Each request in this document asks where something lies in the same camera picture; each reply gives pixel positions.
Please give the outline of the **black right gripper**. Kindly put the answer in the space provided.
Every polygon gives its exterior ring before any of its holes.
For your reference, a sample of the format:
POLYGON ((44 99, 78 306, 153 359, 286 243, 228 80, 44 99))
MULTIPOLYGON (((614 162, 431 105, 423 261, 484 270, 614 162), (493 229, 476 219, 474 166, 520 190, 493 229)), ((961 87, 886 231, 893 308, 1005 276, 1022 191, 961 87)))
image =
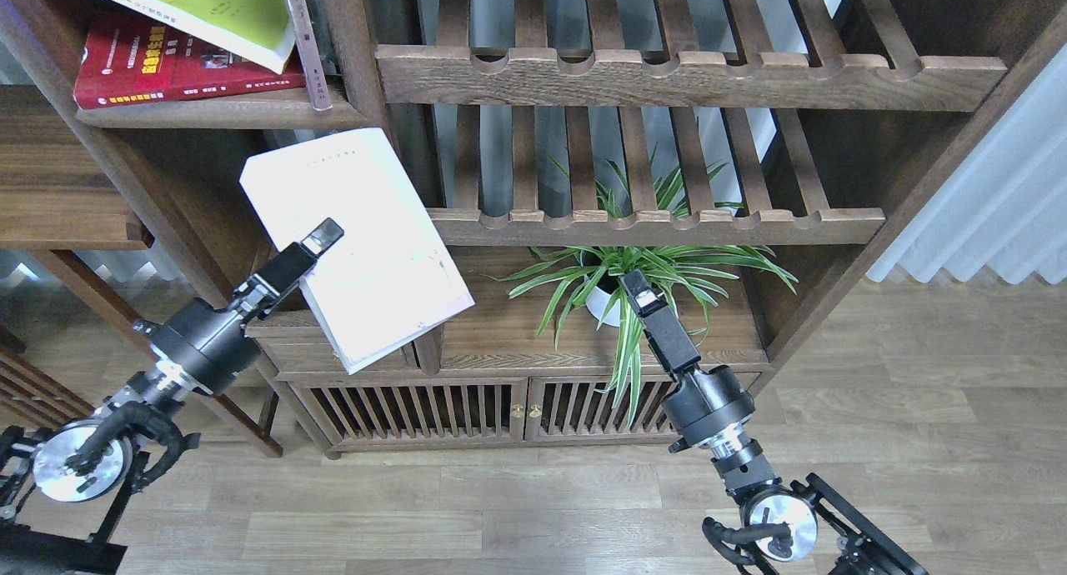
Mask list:
POLYGON ((663 370, 676 382, 664 397, 663 408, 681 437, 669 451, 679 453, 694 446, 708 446, 714 453, 740 453, 758 441, 744 431, 754 414, 754 400, 727 365, 705 372, 700 354, 682 326, 666 294, 633 270, 621 276, 620 286, 644 328, 644 338, 663 370))

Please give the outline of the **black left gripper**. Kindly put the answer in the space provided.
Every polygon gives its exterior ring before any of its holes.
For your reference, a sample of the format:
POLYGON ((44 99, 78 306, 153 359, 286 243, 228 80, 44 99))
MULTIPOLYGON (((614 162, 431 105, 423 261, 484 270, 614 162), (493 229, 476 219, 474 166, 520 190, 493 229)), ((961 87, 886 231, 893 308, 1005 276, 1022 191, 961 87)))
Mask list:
POLYGON ((228 389, 259 354, 257 344, 245 336, 248 322, 293 293, 298 279, 343 236, 343 227, 325 218, 302 241, 253 272, 224 309, 216 310, 197 297, 164 323, 136 320, 133 331, 143 333, 158 360, 152 370, 133 377, 133 389, 144 397, 184 397, 190 392, 213 397, 228 389))

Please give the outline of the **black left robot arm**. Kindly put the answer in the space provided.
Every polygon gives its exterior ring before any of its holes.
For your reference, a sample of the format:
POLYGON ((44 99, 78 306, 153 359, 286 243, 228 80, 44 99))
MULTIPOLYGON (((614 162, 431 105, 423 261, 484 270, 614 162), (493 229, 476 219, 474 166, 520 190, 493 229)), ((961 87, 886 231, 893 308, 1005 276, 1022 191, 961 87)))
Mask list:
POLYGON ((110 538, 131 496, 198 446, 198 434, 184 434, 174 420, 184 398, 190 393, 213 397, 233 384, 259 354, 245 336, 246 325, 293 293, 343 234, 334 219, 325 218, 253 272, 223 308, 194 298, 163 323, 137 320, 133 329, 148 339, 155 366, 137 372, 87 418, 31 434, 7 427, 3 466, 12 470, 3 476, 4 574, 118 571, 126 548, 110 538), (34 531, 16 522, 29 497, 27 480, 55 502, 91 502, 106 494, 113 499, 102 525, 87 538, 34 531))

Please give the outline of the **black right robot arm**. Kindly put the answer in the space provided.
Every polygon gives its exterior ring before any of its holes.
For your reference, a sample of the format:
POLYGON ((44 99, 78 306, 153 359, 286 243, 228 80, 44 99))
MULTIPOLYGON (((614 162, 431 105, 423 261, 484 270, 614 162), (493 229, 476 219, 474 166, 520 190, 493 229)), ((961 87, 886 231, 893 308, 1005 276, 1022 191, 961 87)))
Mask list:
POLYGON ((676 384, 663 400, 679 432, 670 451, 707 448, 724 492, 739 506, 739 528, 711 517, 702 524, 724 560, 743 574, 749 568, 773 574, 774 563, 795 563, 812 552, 823 518, 838 533, 834 574, 922 574, 921 564, 821 477, 812 473, 785 488, 758 441, 744 431, 754 400, 730 367, 701 369, 689 335, 643 272, 628 272, 621 285, 654 355, 676 384))

